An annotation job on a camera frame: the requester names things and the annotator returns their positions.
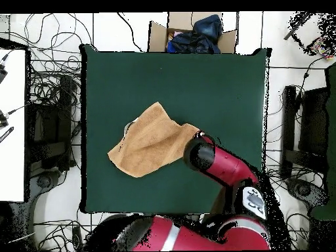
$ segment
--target green table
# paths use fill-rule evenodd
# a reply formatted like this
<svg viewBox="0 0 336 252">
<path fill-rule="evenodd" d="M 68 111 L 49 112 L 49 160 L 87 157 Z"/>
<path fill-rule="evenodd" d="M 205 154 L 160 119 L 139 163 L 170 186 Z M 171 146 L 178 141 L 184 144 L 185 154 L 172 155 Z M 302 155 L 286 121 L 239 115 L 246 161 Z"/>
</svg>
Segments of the green table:
<svg viewBox="0 0 336 252">
<path fill-rule="evenodd" d="M 325 71 L 330 96 L 326 109 L 329 118 L 327 136 L 327 163 L 329 166 L 325 181 L 330 196 L 327 205 L 313 208 L 311 215 L 319 221 L 336 221 L 336 66 L 332 65 Z"/>
<path fill-rule="evenodd" d="M 221 186 L 181 159 L 142 178 L 126 175 L 108 159 L 125 125 L 155 102 L 177 123 L 219 137 L 225 148 L 262 168 L 267 49 L 210 55 L 96 52 L 85 45 L 81 52 L 86 212 L 210 212 Z"/>
</svg>

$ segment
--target brown towel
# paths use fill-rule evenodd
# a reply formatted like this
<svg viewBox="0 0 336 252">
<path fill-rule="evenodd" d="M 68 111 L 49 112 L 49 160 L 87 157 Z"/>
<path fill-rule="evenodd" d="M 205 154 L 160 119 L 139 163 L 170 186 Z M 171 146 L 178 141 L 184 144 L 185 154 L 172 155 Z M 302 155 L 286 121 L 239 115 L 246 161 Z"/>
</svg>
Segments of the brown towel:
<svg viewBox="0 0 336 252">
<path fill-rule="evenodd" d="M 128 175 L 142 177 L 181 158 L 186 143 L 198 131 L 193 125 L 174 122 L 156 102 L 129 126 L 108 157 Z"/>
</svg>

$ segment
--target white stripe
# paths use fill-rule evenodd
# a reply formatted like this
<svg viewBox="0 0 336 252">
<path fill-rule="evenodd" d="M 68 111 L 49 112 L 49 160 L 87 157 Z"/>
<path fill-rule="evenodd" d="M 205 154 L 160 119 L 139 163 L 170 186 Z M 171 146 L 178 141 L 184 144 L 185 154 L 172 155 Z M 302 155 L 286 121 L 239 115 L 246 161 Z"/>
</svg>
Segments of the white stripe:
<svg viewBox="0 0 336 252">
<path fill-rule="evenodd" d="M 163 245 L 161 251 L 172 251 L 174 248 L 174 244 L 177 239 L 177 235 L 180 232 L 180 228 L 176 227 L 174 224 L 171 227 L 171 230 L 169 231 L 168 237 L 165 240 L 165 244 Z"/>
</svg>

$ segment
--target black stand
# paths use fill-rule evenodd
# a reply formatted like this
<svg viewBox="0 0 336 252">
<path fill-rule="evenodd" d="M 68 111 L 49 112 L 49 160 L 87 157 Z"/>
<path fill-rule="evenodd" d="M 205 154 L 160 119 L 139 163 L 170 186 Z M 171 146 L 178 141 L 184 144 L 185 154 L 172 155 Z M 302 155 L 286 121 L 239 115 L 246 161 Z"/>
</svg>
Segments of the black stand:
<svg viewBox="0 0 336 252">
<path fill-rule="evenodd" d="M 35 119 L 34 126 L 40 130 L 41 140 L 30 141 L 30 162 L 42 160 L 43 169 L 58 167 L 58 170 L 70 169 L 71 156 L 71 99 L 76 88 L 71 77 L 60 78 L 59 101 L 54 105 L 32 104 L 28 106 L 29 115 Z"/>
<path fill-rule="evenodd" d="M 282 179 L 291 177 L 293 164 L 323 174 L 327 172 L 326 143 L 324 143 L 327 128 L 326 117 L 324 117 L 326 111 L 322 109 L 325 106 L 326 95 L 325 88 L 305 92 L 300 151 L 294 151 L 296 88 L 294 86 L 285 87 L 283 91 L 282 156 L 280 162 Z"/>
<path fill-rule="evenodd" d="M 295 26 L 291 29 L 291 31 L 284 37 L 284 40 L 287 41 L 289 37 L 291 37 L 294 34 L 294 32 L 300 27 L 300 25 L 302 25 L 305 22 L 305 20 L 309 17 L 309 15 L 310 12 L 306 12 L 301 18 L 301 20 L 297 22 Z"/>
</svg>

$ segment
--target white table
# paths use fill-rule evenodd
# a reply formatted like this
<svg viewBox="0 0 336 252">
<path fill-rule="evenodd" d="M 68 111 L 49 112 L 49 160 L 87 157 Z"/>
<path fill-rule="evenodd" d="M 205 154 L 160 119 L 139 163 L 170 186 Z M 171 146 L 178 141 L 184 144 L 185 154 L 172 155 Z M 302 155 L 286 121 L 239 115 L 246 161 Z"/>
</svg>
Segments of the white table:
<svg viewBox="0 0 336 252">
<path fill-rule="evenodd" d="M 0 49 L 0 59 L 9 51 Z M 0 110 L 5 114 L 24 105 L 25 52 L 12 51 L 7 57 L 8 72 L 0 83 Z M 10 127 L 14 131 L 0 143 L 0 201 L 24 201 L 24 108 L 8 118 L 0 129 L 2 136 Z"/>
</svg>

